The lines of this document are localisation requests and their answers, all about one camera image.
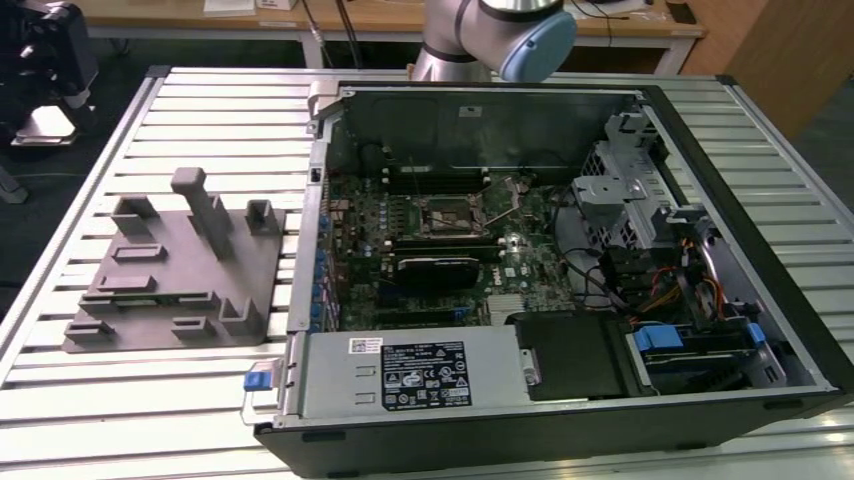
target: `slotted aluminum surface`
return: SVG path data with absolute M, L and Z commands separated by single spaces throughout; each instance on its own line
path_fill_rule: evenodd
M 283 352 L 289 278 L 317 79 L 401 80 L 400 72 L 173 69 L 148 79 L 0 327 L 0 478 L 292 478 L 241 423 L 241 377 Z M 706 148 L 846 351 L 854 353 L 854 229 L 796 154 L 712 78 L 560 75 L 552 82 L 656 83 Z M 109 244 L 123 193 L 160 209 L 179 166 L 208 172 L 227 208 L 269 198 L 289 213 L 269 343 L 259 347 L 68 355 L 62 330 Z M 692 195 L 682 172 L 676 179 Z M 272 406 L 256 395 L 256 409 Z M 854 411 L 774 424 L 720 447 L 471 468 L 396 478 L 682 479 L 850 477 Z

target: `gray robot arm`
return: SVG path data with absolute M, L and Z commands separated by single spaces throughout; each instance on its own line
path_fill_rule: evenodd
M 563 0 L 428 0 L 424 45 L 412 79 L 542 82 L 575 41 Z

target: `power supply label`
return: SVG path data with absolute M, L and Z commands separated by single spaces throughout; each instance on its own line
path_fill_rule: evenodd
M 389 412 L 471 405 L 463 342 L 383 345 L 381 370 Z

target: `wooden table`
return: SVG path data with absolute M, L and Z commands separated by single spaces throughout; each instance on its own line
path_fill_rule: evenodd
M 309 2 L 324 38 L 345 40 L 333 0 Z M 259 9 L 253 16 L 229 18 L 205 17 L 204 0 L 75 0 L 75 3 L 87 16 L 92 37 L 297 40 L 303 44 L 305 66 L 323 68 L 320 45 L 308 30 L 301 2 L 291 11 Z M 360 41 L 420 43 L 424 20 L 420 4 L 353 0 L 347 2 L 347 10 Z M 595 11 L 590 5 L 584 10 Z M 610 29 L 604 19 L 579 19 L 575 44 L 663 49 L 655 73 L 676 74 L 706 30 L 700 25 L 675 23 L 666 12 L 663 0 L 655 0 L 647 15 L 632 14 L 628 20 L 611 20 Z

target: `floor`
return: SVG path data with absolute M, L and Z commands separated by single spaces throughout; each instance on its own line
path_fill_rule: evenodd
M 22 205 L 0 204 L 0 319 L 26 280 L 85 175 L 97 159 L 119 117 L 149 65 L 199 67 L 303 67 L 299 45 L 283 42 L 135 41 L 131 54 L 117 56 L 107 41 L 96 41 L 100 74 L 92 85 L 91 104 L 100 120 L 96 131 L 72 148 L 16 149 L 2 152 L 2 165 L 29 189 Z M 331 44 L 336 67 L 352 66 L 344 44 Z M 371 45 L 363 48 L 367 68 L 401 68 L 417 54 L 416 45 Z M 848 83 L 795 141 L 831 188 L 854 207 L 847 178 L 854 173 L 854 83 Z

